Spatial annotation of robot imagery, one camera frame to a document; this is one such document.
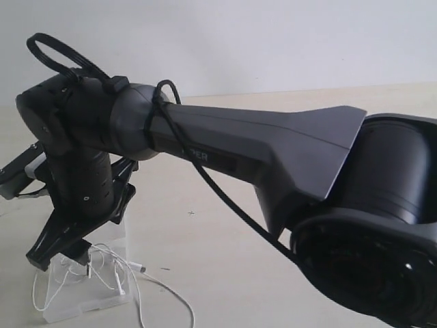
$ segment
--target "transparent plastic base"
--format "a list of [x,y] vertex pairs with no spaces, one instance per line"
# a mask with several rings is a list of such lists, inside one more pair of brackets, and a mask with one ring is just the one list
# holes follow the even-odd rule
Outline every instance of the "transparent plastic base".
[[[126,258],[126,230],[124,221],[119,225],[112,222],[104,224],[85,239],[90,243],[104,243],[115,253]],[[50,306],[44,311],[43,317],[48,323],[80,316],[91,310],[105,309],[121,305],[132,300],[132,293],[127,270],[123,271],[114,263],[113,257],[100,251],[90,249],[91,265],[102,280],[112,289],[104,285],[95,272],[87,276],[87,268],[81,266],[61,254],[57,254],[51,261],[49,268],[46,304],[56,293],[66,276],[62,289],[52,300]],[[114,269],[117,270],[122,283],[124,295],[117,287]]]

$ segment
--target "white charging cable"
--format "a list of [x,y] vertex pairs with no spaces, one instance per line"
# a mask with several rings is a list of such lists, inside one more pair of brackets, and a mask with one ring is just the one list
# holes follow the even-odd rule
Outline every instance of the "white charging cable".
[[[152,277],[151,275],[148,275],[145,272],[145,267],[143,265],[141,265],[139,263],[135,263],[135,262],[128,262],[127,260],[122,258],[120,255],[115,253],[109,246],[107,246],[104,243],[98,243],[98,244],[92,245],[91,248],[94,249],[95,251],[97,251],[98,253],[100,253],[100,255],[102,256],[102,264],[98,270],[95,270],[95,268],[92,265],[92,257],[91,257],[90,263],[88,264],[89,272],[87,272],[87,273],[89,273],[89,274],[93,273],[108,289],[110,289],[110,290],[117,289],[119,291],[120,295],[125,295],[126,292],[124,291],[122,286],[127,278],[126,270],[132,275],[132,278],[134,280],[134,283],[135,283],[135,286],[137,289],[137,311],[138,311],[138,316],[139,316],[139,324],[140,324],[141,328],[145,328],[145,326],[144,326],[144,322],[143,322],[143,311],[141,310],[141,292],[139,289],[139,284],[138,284],[138,280],[137,280],[137,277],[135,275],[135,272],[138,272],[138,273],[144,275],[144,277],[147,280],[165,288],[173,296],[175,296],[188,310],[188,312],[190,314],[190,328],[194,328],[194,326],[195,326],[195,314],[194,314],[194,310],[192,309],[190,303],[186,299],[184,299],[184,297],[182,297],[179,293],[177,293],[175,290],[170,288],[168,285],[166,285],[163,282],[159,281],[158,279]],[[104,255],[103,254],[109,254],[113,258],[114,276],[115,276],[115,281],[117,284],[116,288],[111,287],[109,284],[107,284],[98,273],[99,270],[104,266]],[[121,280],[119,278],[119,274],[117,272],[117,267],[119,267],[123,272],[123,280]],[[70,264],[69,267],[67,268],[67,271],[66,271],[66,274],[64,275],[64,278],[62,279],[62,282],[60,282],[60,285],[57,288],[57,290],[55,291],[55,293],[53,294],[53,296],[47,301],[47,304],[43,308],[39,308],[36,305],[36,301],[35,301],[35,289],[36,289],[36,281],[37,281],[37,276],[38,276],[38,271],[36,271],[35,277],[33,279],[33,286],[32,286],[32,301],[33,301],[34,308],[39,312],[43,312],[43,311],[47,310],[48,307],[50,306],[50,304],[52,303],[53,299],[58,295],[58,293],[61,291],[61,289],[66,285],[66,280],[67,280],[68,275],[81,276],[80,280],[74,282],[74,283],[77,283],[77,282],[83,281],[83,279],[85,279],[86,277],[90,278],[91,275],[89,275],[89,274],[81,275],[81,274],[75,273],[72,270],[72,265]]]

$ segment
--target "white wall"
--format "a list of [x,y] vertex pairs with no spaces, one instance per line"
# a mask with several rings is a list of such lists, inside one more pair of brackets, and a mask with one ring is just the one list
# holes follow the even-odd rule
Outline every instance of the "white wall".
[[52,34],[109,74],[183,96],[437,81],[435,0],[16,0],[0,5],[0,105],[52,73]]

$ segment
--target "light wooden table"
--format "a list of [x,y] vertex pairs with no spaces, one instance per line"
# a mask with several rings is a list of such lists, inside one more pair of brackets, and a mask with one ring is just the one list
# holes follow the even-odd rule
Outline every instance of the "light wooden table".
[[[437,83],[187,98],[185,103],[269,111],[352,105],[376,112],[437,116]],[[2,108],[0,167],[34,141],[17,110]],[[252,186],[213,174],[228,194],[264,222]],[[189,163],[162,154],[140,163],[137,195],[127,219],[131,260],[179,290],[193,305],[197,327],[386,327],[346,310],[314,289],[211,190]],[[35,269],[26,252],[49,213],[47,197],[0,201],[0,326],[43,327],[31,303]],[[288,235],[281,239],[288,242]],[[186,310],[168,293],[141,281],[146,327],[188,326]],[[138,327],[132,303],[50,325]]]

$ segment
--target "black robotic arm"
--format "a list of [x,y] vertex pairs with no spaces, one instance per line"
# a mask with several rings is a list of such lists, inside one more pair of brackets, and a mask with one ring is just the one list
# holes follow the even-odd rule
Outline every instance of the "black robotic arm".
[[[35,41],[81,69],[54,64]],[[210,185],[202,166],[254,185],[268,232],[233,209],[327,297],[394,327],[437,323],[435,120],[366,118],[347,106],[276,113],[173,104],[162,84],[109,78],[50,36],[28,46],[59,74],[17,97],[39,142],[3,169],[0,192],[18,195],[29,166],[47,185],[55,209],[27,254],[33,265],[46,270],[59,252],[87,264],[84,237],[120,222],[137,162],[166,152],[192,161]],[[111,164],[109,153],[122,159]],[[277,241],[286,228],[290,249]]]

